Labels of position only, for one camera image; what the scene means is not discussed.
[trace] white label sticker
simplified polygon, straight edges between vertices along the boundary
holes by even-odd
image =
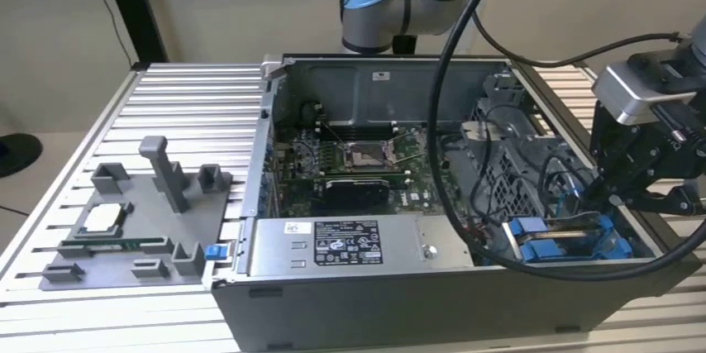
[[[287,235],[310,235],[311,222],[286,222],[285,234]]]
[[[373,72],[373,81],[382,82],[390,80],[390,72]]]

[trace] white wall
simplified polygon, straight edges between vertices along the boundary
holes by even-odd
[[[625,37],[689,32],[706,13],[706,0],[488,0],[482,21],[496,40],[536,60],[560,60]],[[669,41],[633,45],[601,55],[598,69],[642,50],[673,48]],[[494,54],[481,35],[473,51]]]
[[[0,0],[0,125],[91,126],[130,67],[101,0]]]
[[[341,49],[338,0],[151,2],[174,61]],[[624,36],[689,29],[704,11],[706,0],[489,0],[482,16],[512,49],[556,59]],[[442,42],[425,37],[420,51],[438,52]],[[0,0],[0,49],[0,131],[87,129],[127,73],[101,0]],[[472,49],[492,52],[482,41]]]

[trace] black pole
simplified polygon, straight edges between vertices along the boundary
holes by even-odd
[[[131,35],[137,56],[143,63],[169,62],[163,39],[157,28],[150,0],[115,0]]]

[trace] blue plastic clip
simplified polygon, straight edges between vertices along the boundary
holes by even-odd
[[[207,260],[225,260],[229,258],[229,246],[219,244],[211,244],[205,252],[205,258]]]

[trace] motherboard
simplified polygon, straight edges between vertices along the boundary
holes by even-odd
[[[279,131],[279,201],[283,217],[442,215],[426,157],[422,126],[315,128]],[[457,208],[466,207],[442,162]]]

